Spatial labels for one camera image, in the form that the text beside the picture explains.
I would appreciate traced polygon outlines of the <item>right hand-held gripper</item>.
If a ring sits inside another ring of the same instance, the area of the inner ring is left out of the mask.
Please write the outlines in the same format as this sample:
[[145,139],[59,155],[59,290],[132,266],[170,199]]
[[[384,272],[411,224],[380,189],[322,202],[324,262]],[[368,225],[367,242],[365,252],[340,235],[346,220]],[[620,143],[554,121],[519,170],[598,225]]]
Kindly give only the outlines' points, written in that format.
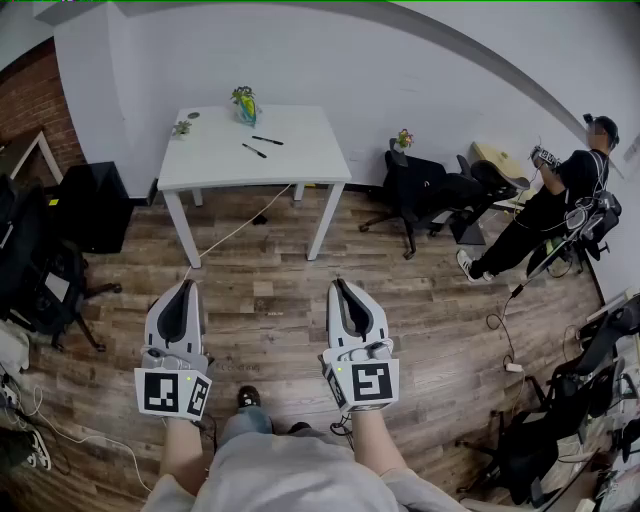
[[399,399],[399,360],[386,314],[371,295],[344,279],[332,281],[327,334],[330,348],[319,360],[341,413],[380,410]]

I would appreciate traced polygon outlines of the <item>teal yellow pencil pouch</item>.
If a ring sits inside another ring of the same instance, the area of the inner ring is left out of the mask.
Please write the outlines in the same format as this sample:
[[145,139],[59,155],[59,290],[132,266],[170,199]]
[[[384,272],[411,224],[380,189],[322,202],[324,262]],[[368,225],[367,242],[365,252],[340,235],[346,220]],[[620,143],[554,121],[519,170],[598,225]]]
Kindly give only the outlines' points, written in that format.
[[242,96],[236,103],[236,114],[241,123],[254,127],[258,117],[258,107],[252,97]]

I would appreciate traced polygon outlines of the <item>black reclined office chair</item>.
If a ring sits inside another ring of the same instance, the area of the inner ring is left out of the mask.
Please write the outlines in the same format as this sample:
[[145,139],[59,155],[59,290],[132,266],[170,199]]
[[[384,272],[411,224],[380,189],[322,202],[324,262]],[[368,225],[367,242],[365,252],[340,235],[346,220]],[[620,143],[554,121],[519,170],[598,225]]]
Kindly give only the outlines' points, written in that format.
[[407,260],[416,254],[418,230],[435,236],[449,227],[457,244],[484,246],[480,217],[495,203],[527,191],[530,182],[507,176],[488,160],[470,164],[461,155],[457,160],[460,171],[449,173],[440,163],[394,149],[386,151],[387,175],[382,188],[372,196],[388,205],[389,211],[360,225],[359,230],[367,232],[376,224],[400,219],[409,241],[409,250],[404,253]]

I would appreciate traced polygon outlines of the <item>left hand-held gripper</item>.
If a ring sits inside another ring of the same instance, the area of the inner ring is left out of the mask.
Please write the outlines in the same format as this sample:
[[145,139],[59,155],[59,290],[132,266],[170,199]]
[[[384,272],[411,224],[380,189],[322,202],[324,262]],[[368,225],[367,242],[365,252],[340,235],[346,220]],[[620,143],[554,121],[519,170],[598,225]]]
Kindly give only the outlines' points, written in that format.
[[[134,369],[142,414],[201,420],[211,389],[212,359],[202,352],[204,312],[197,283],[182,281],[162,294],[147,312],[141,368]],[[186,352],[165,350],[181,340]]]

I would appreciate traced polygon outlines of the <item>white table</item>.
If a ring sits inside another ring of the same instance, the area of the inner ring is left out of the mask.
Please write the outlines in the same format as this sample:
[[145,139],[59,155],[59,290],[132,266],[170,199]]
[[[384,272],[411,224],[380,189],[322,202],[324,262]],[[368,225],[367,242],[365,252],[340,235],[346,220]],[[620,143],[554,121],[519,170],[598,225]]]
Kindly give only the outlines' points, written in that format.
[[[257,185],[293,185],[294,199],[302,199],[307,184],[326,184],[329,191],[307,259],[317,258],[325,235],[351,173],[343,158],[324,110],[319,106],[264,105],[258,123],[241,123],[229,106],[185,108],[177,120],[199,112],[191,131],[182,140],[168,142],[157,182],[179,240],[193,269],[201,267],[179,194],[193,193],[202,204],[202,191]],[[284,146],[252,140],[251,136],[275,139]],[[267,155],[263,159],[242,146]]]

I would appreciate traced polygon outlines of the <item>white metal table frame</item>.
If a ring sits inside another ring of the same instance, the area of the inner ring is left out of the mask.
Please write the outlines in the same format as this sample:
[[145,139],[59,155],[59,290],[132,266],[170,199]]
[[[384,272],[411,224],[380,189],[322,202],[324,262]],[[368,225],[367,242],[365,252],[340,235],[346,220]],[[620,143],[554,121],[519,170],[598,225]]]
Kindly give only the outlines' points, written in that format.
[[41,151],[53,179],[59,185],[63,174],[41,128],[26,131],[5,145],[0,152],[0,174],[14,180],[35,148]]

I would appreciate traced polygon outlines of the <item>person's right forearm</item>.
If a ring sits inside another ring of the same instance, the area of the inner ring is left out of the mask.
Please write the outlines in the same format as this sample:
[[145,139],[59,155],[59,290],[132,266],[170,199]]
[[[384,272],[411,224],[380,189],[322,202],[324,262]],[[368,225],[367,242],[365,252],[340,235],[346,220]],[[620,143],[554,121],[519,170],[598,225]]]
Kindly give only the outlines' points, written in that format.
[[394,443],[380,410],[351,414],[355,460],[378,475],[408,466]]

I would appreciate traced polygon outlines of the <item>light wooden desk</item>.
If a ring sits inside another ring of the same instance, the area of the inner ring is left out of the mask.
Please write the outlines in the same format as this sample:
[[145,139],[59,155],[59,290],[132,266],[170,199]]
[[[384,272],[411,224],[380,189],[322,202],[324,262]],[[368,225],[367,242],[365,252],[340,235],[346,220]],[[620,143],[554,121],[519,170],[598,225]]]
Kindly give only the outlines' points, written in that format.
[[471,147],[481,160],[492,162],[504,175],[510,178],[529,178],[520,161],[504,151],[498,150],[490,144],[478,142],[473,142]]

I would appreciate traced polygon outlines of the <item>person's blue jeans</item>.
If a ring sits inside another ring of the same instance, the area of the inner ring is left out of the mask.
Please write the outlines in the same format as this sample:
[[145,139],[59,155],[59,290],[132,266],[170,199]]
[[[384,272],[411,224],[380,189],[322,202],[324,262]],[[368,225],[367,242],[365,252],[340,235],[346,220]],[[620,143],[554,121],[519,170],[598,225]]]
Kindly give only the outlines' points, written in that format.
[[233,438],[246,433],[273,433],[271,418],[262,407],[250,405],[239,408],[226,422],[218,447],[222,448]]

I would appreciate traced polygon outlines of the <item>black cabinet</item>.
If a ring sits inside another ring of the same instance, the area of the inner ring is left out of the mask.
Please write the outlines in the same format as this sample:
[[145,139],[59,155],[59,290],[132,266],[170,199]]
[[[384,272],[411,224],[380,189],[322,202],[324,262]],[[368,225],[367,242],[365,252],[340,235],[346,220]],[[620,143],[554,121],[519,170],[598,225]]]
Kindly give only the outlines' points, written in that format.
[[61,238],[84,253],[121,251],[133,201],[113,162],[73,166],[60,184],[47,187],[45,194]]

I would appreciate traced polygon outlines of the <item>person's left forearm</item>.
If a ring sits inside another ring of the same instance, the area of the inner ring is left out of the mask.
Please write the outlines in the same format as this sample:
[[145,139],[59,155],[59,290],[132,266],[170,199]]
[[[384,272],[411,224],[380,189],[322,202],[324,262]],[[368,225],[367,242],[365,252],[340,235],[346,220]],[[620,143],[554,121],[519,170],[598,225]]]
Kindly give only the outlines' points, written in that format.
[[207,479],[208,462],[200,430],[191,422],[168,418],[159,476],[171,475],[191,495],[196,496]]

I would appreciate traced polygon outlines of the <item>person's grey shirt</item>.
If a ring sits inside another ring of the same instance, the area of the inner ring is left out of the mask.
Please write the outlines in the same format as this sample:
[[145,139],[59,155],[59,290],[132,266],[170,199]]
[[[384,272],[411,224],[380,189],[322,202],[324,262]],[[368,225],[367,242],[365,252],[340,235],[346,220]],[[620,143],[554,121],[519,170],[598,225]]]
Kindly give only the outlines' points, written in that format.
[[141,512],[468,512],[410,469],[377,475],[317,437],[250,432],[225,443],[197,495],[171,475]]

